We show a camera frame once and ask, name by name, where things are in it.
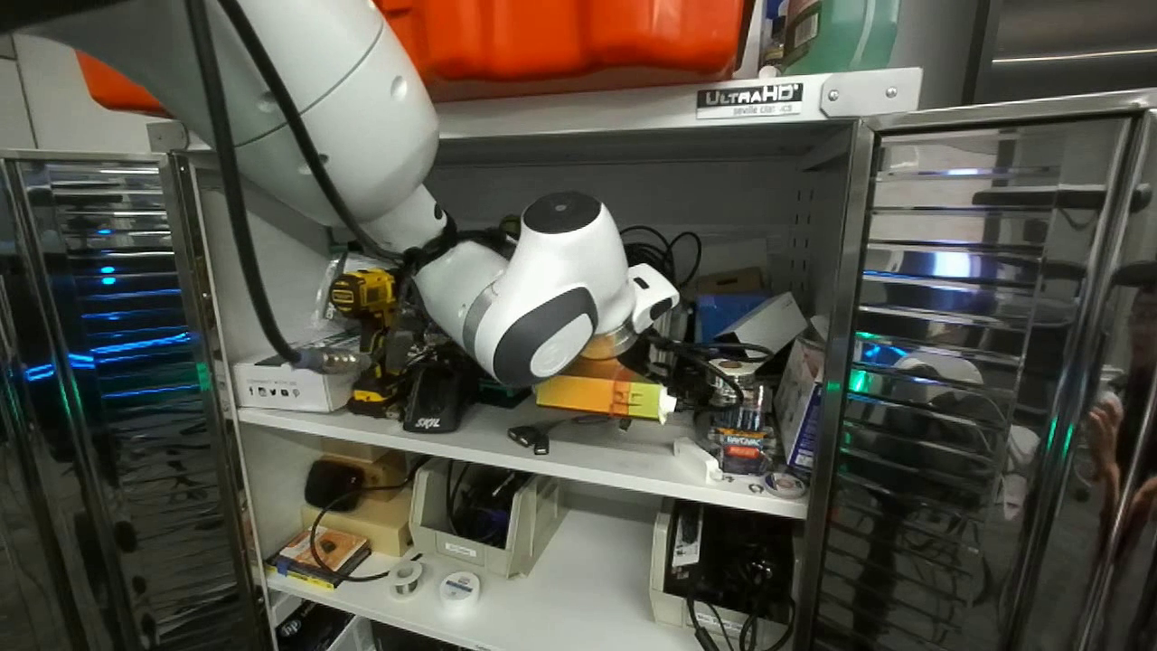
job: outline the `white container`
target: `white container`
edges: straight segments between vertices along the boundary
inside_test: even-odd
[[[530,479],[510,499],[505,547],[487,547],[453,532],[443,514],[447,505],[443,492],[447,492],[447,462],[428,462],[412,479],[412,499],[407,499],[412,547],[418,555],[447,557],[461,567],[472,567],[494,577],[530,570],[551,535],[564,521],[560,481]]]

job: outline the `sticker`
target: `sticker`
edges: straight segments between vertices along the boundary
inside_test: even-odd
[[[790,117],[798,100],[804,84],[706,86],[695,94],[695,111],[700,118]]]

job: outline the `green light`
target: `green light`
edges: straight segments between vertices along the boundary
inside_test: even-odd
[[[197,387],[197,392],[211,392],[211,387],[212,387],[212,371],[211,371],[207,362],[195,362],[195,387]]]
[[[849,371],[849,381],[846,381],[846,392],[865,394],[865,392],[869,392],[869,385],[870,385],[870,371],[852,369],[852,371]]]

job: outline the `metal bar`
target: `metal bar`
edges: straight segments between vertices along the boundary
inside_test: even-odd
[[[195,338],[195,354],[202,362],[212,362],[216,346],[216,321],[212,321],[212,293],[211,293],[211,266],[207,266],[207,231],[197,225],[197,187],[195,187],[195,166],[187,151],[170,151],[161,160],[161,192],[170,199],[170,225],[172,225],[172,250],[177,250],[177,276],[179,276],[179,295],[185,295],[185,313]],[[229,371],[216,375],[211,364],[212,387],[229,387]],[[264,585],[254,582],[254,567],[264,567],[258,532],[247,527],[247,481],[241,481],[241,450],[238,450],[238,430],[234,424],[223,420],[219,392],[207,392],[207,420],[211,420],[211,445],[216,450],[216,481],[219,481],[219,502],[223,502],[223,524],[230,539],[230,564],[234,564],[234,582],[238,582],[238,615],[247,629],[238,634],[247,646],[270,646],[270,629],[264,629],[264,606],[269,602]]]
[[[870,169],[876,169],[876,127],[856,123],[849,139],[849,201],[841,225],[841,266],[862,266],[865,234],[869,234],[869,205],[870,205]],[[833,310],[833,332],[852,332],[852,305],[862,295],[862,278],[846,276],[840,286],[840,301]],[[833,338],[823,354],[823,430],[840,430],[841,420],[841,381],[852,362],[852,338]],[[819,575],[828,549],[828,521],[834,510],[834,469],[840,469],[840,438],[819,438],[818,462],[810,479],[810,505],[806,505],[806,544],[804,549],[804,582],[798,582],[798,635],[794,646],[812,646],[812,624],[819,612]]]
[[[971,131],[1006,123],[1074,123],[1074,118],[1130,118],[1148,111],[1157,89],[1109,89],[1077,98],[1029,98],[1029,100],[994,100],[994,105],[954,105],[925,108],[905,117],[870,117],[876,131],[912,135],[912,131]]]
[[[1122,256],[1122,241],[1128,231],[1128,205],[1130,187],[1138,187],[1146,145],[1148,145],[1148,118],[1146,111],[1130,111],[1122,127],[1115,166],[1105,169],[1109,201],[1098,218],[1094,239],[1088,246],[1088,295],[1069,328],[1069,346],[1062,354],[1062,371],[1051,394],[1051,424],[1041,438],[1036,451],[1036,505],[1028,514],[1017,567],[1010,575],[1010,622],[1006,622],[1006,646],[1028,644],[1028,620],[1036,592],[1036,575],[1044,564],[1044,547],[1051,535],[1051,521],[1058,514],[1062,486],[1074,462],[1074,438],[1088,406],[1088,371],[1094,369],[1098,332],[1103,332],[1103,307],[1109,295],[1109,278]]]
[[[1103,63],[1103,58],[1157,58],[1157,46],[1017,55],[1017,58],[992,58],[992,66],[994,69],[1021,69],[1021,66],[1074,66],[1074,63]]]
[[[1135,451],[1128,459],[1125,486],[1122,486],[1122,502],[1116,502],[1109,535],[1105,535],[1105,544],[1103,544],[1103,549],[1094,557],[1088,590],[1086,590],[1077,646],[1103,646],[1098,644],[1103,615],[1105,615],[1105,604],[1109,604],[1109,592],[1115,592],[1115,582],[1116,582],[1116,557],[1122,557],[1122,547],[1125,547],[1125,524],[1128,524],[1128,517],[1135,517],[1130,514],[1130,495],[1146,481],[1144,479],[1144,459],[1157,445],[1152,430],[1157,430],[1157,369],[1148,375],[1148,394],[1146,394],[1144,420],[1138,420],[1138,442],[1135,442]]]
[[[85,646],[84,620],[79,620],[79,604],[67,585],[64,549],[60,549],[60,539],[50,524],[50,502],[44,495],[44,479],[40,479],[37,451],[30,442],[32,424],[24,420],[24,406],[20,406],[19,385],[15,385],[15,371],[19,371],[15,327],[12,327],[12,305],[5,295],[8,295],[8,291],[5,291],[5,276],[0,276],[0,428],[12,433],[12,450],[15,450],[19,469],[20,469],[30,517],[32,517],[37,544],[40,544],[50,585],[55,585],[50,597],[60,612],[60,624],[64,624],[67,644],[79,651],[79,646]]]

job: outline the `metal frame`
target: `metal frame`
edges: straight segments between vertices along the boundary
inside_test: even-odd
[[[925,131],[970,131],[970,127],[1001,127],[1001,123],[1058,123],[1058,118],[1128,118],[1125,131],[1125,151],[1116,151],[1116,169],[1109,169],[1105,181],[1105,229],[1098,231],[1094,256],[1093,256],[1093,278],[1088,293],[1080,301],[1080,313],[1074,327],[1074,346],[1062,362],[1062,381],[1051,394],[1057,428],[1074,433],[1080,424],[1080,409],[1088,397],[1088,369],[1094,362],[1094,338],[1103,318],[1103,301],[1109,291],[1109,270],[1116,264],[1116,250],[1128,225],[1130,187],[1138,184],[1144,154],[1148,145],[1148,111],[1157,105],[1157,89],[1138,94],[1080,94],[1080,98],[1044,98],[1044,100],[1010,100],[1010,105],[976,105],[976,108],[931,108],[931,111],[912,111],[912,117],[877,117],[865,118],[852,135],[852,160],[849,160],[849,213],[846,213],[846,239],[841,239],[841,291],[840,291],[840,310],[833,313],[833,341],[828,341],[828,385],[823,385],[823,438],[818,450],[818,469],[812,469],[812,495],[806,514],[806,564],[804,564],[804,590],[798,590],[798,635],[794,646],[812,646],[818,629],[818,604],[819,604],[819,575],[823,575],[823,547],[828,547],[828,521],[834,505],[834,459],[840,459],[840,428],[841,428],[841,403],[846,403],[846,369],[852,354],[849,327],[852,327],[852,305],[862,295],[862,262],[865,262],[865,231],[869,231],[869,205],[876,187],[876,151],[877,139],[884,135],[925,135]],[[1044,492],[1041,505],[1029,514],[1029,535],[1021,547],[1021,575],[1010,620],[1006,641],[1023,635],[1028,606],[1034,602],[1034,575],[1041,547],[1047,544],[1047,524],[1058,502],[1062,479],[1069,469],[1069,451],[1058,450],[1044,462]]]
[[[216,362],[219,359],[219,342],[216,342],[216,310],[212,310],[212,293],[211,293],[211,266],[207,266],[207,241],[202,241],[202,231],[197,231],[197,194],[195,194],[195,176],[191,176],[191,154],[187,151],[170,151],[161,160],[161,192],[170,194],[172,209],[170,209],[170,229],[172,229],[172,252],[177,252],[177,278],[185,286],[179,293],[179,305],[185,305],[185,313],[187,313],[187,327],[197,338],[195,352],[207,359],[207,362]],[[223,514],[229,514],[229,532],[230,532],[230,557],[234,557],[234,575],[238,575],[238,590],[247,597],[247,620],[241,622],[269,622],[264,620],[264,585],[254,582],[254,567],[261,567],[261,547],[254,539],[254,527],[247,532],[241,521],[247,521],[247,479],[241,479],[241,442],[238,442],[238,428],[234,420],[223,420],[223,409],[234,414],[230,406],[223,406],[223,397],[230,397],[230,392],[219,392],[219,387],[230,387],[229,375],[230,371],[216,371],[216,364],[211,364],[211,375],[212,375],[212,392],[207,392],[207,403],[211,403],[211,430],[216,430],[219,438],[212,438],[211,445],[216,450],[216,486],[219,486],[219,495],[223,495]],[[264,634],[258,629],[247,629],[249,644],[247,646],[261,646],[258,641],[269,641],[270,644],[270,629],[264,624]]]
[[[8,201],[8,174],[5,169],[0,169],[0,201]],[[12,433],[19,469],[24,479],[24,499],[30,499],[30,514],[37,521],[37,535],[44,544],[44,562],[50,570],[50,585],[56,597],[64,635],[73,641],[73,646],[85,646],[79,604],[67,585],[64,549],[60,549],[60,539],[50,524],[50,502],[44,495],[40,462],[37,462],[37,451],[30,442],[24,406],[20,406],[19,381],[15,381],[19,369],[20,369],[20,359],[15,346],[15,321],[12,321],[12,310],[0,307],[0,428]]]
[[[44,321],[44,338],[55,352],[50,364],[56,371],[56,385],[60,385],[60,406],[67,414],[67,442],[73,442],[73,451],[84,465],[99,465],[99,451],[94,451],[94,433],[85,428],[85,409],[84,409],[84,397],[79,397],[79,385],[73,375],[73,369],[64,364],[64,352],[67,352],[67,341],[64,341],[64,327],[56,318],[56,305],[55,305],[55,293],[47,286],[47,264],[44,264],[44,246],[40,246],[40,231],[32,225],[32,205],[30,205],[30,194],[15,184],[19,181],[19,154],[15,160],[0,160],[0,174],[5,174],[5,184],[8,184],[8,199],[15,205],[15,234],[19,234],[19,250],[20,256],[30,262],[30,293],[37,295],[37,318]],[[94,514],[94,521],[114,521],[103,505],[107,505],[107,492],[102,488],[102,481],[94,481],[94,473],[76,473],[76,486],[79,486],[79,499],[85,505],[85,514]],[[122,575],[122,564],[119,564],[119,555],[114,555],[114,539],[113,539],[113,527],[94,527],[94,539],[99,539],[99,555],[102,555],[102,564],[103,570],[113,575]],[[114,644],[122,646],[142,646],[142,635],[137,635],[137,622],[130,620],[130,592],[122,582],[103,582],[107,585],[107,602],[113,602],[113,612],[114,612]]]
[[[846,201],[846,231],[841,231],[841,270],[846,286],[840,291],[834,310],[833,310],[833,338],[828,338],[828,362],[823,362],[823,430],[840,430],[841,420],[841,375],[849,369],[852,341],[846,338],[852,328],[852,305],[862,295],[862,276],[849,266],[862,266],[865,262],[865,234],[869,222],[865,209],[870,205],[870,169],[876,169],[876,139],[877,131],[870,123],[856,123],[856,135],[849,142],[849,201]],[[806,499],[806,539],[804,539],[804,585],[798,585],[798,634],[794,646],[812,646],[818,629],[818,604],[819,604],[819,575],[823,575],[823,555],[828,549],[828,521],[834,502],[834,457],[840,438],[819,438],[818,465],[812,465],[812,492]]]

